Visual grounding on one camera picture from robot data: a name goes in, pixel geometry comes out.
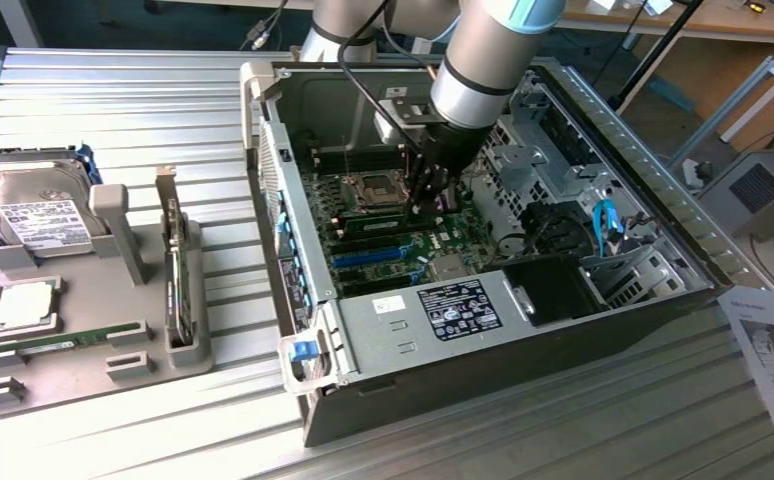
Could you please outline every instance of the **motherboard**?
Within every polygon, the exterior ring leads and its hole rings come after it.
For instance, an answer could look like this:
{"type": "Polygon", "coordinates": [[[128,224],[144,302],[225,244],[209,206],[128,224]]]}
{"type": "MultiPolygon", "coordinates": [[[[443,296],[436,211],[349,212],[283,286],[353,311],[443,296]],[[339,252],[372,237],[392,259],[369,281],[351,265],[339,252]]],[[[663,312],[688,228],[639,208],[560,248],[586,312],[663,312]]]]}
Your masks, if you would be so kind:
{"type": "Polygon", "coordinates": [[[405,221],[404,170],[301,175],[333,284],[341,297],[482,272],[494,252],[470,199],[405,221]]]}

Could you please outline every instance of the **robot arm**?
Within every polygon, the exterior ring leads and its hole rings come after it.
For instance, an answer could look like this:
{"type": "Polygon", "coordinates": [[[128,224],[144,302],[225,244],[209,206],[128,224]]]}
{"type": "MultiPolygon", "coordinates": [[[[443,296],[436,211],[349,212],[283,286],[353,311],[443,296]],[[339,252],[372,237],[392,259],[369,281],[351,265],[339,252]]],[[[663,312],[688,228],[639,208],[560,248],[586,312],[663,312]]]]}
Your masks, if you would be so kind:
{"type": "MultiPolygon", "coordinates": [[[[317,0],[301,60],[336,60],[340,44],[381,1],[317,0]]],[[[432,201],[472,163],[563,10],[564,0],[463,0],[460,11],[456,0],[393,0],[349,44],[345,60],[369,61],[376,28],[387,25],[396,33],[435,38],[456,23],[431,89],[431,106],[443,121],[425,127],[421,156],[407,179],[413,206],[432,201]]]]}

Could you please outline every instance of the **hard drive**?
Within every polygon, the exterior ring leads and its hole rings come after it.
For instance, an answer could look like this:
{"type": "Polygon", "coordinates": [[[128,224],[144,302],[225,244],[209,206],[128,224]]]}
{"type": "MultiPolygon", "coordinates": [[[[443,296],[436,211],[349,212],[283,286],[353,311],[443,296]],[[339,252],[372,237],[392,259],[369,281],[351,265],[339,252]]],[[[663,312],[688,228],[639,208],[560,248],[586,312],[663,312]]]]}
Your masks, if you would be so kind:
{"type": "Polygon", "coordinates": [[[25,245],[39,258],[88,253],[105,235],[88,206],[99,176],[75,149],[0,152],[0,245],[25,245]]]}

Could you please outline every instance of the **warning label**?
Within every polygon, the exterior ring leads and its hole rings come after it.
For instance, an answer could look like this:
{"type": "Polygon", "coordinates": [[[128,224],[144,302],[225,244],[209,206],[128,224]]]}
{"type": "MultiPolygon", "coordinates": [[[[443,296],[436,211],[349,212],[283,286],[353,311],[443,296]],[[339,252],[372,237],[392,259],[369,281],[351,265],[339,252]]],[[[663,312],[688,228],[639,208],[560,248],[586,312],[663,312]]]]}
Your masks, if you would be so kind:
{"type": "Polygon", "coordinates": [[[91,243],[72,200],[0,205],[1,216],[29,250],[91,243]]]}
{"type": "Polygon", "coordinates": [[[479,280],[416,292],[435,336],[444,342],[503,326],[479,280]]]}

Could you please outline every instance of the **aluminum profile table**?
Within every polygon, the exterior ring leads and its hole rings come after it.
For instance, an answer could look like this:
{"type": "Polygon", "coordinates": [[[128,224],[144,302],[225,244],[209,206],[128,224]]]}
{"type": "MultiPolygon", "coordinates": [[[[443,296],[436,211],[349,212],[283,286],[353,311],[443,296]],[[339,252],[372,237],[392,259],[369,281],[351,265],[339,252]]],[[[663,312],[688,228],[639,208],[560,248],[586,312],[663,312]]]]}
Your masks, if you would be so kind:
{"type": "MultiPolygon", "coordinates": [[[[751,73],[751,75],[746,79],[746,81],[743,81],[742,85],[736,88],[736,90],[734,90],[734,93],[731,93],[727,100],[722,103],[722,105],[716,109],[715,113],[704,121],[704,123],[702,124],[699,129],[695,131],[692,136],[688,138],[686,143],[680,146],[680,148],[675,152],[675,154],[668,162],[668,170],[674,171],[680,166],[680,164],[687,159],[687,156],[690,155],[690,153],[692,153],[692,151],[695,150],[695,148],[698,147],[700,142],[704,140],[704,138],[708,135],[712,134],[712,132],[716,131],[719,124],[726,119],[728,114],[739,106],[739,104],[746,99],[746,97],[751,94],[751,92],[758,87],[758,85],[760,85],[770,78],[770,76],[774,76],[774,57],[767,57],[763,60],[763,62],[760,63],[760,65],[758,66],[755,71],[751,73]]],[[[764,95],[764,97],[767,98],[767,101],[768,101],[768,99],[774,98],[774,93],[764,95]]],[[[763,105],[752,106],[752,109],[755,109],[755,110],[752,110],[752,112],[759,110],[762,107],[763,107],[763,105]]],[[[746,121],[748,121],[748,119],[754,115],[752,112],[747,112],[743,115],[744,119],[740,118],[740,121],[743,123],[746,121]]],[[[731,127],[731,130],[734,132],[739,131],[739,129],[742,128],[740,121],[738,121],[736,124],[731,127]]],[[[727,138],[727,136],[728,136],[728,134],[726,133],[726,135],[723,135],[723,139],[726,141],[730,140],[727,138]]]]}
{"type": "MultiPolygon", "coordinates": [[[[261,58],[281,58],[271,54],[261,58]]],[[[225,52],[12,49],[0,146],[87,141],[157,218],[176,165],[204,228],[211,373],[0,419],[0,478],[774,479],[774,428],[711,309],[628,352],[317,448],[281,387],[225,52]]]]}

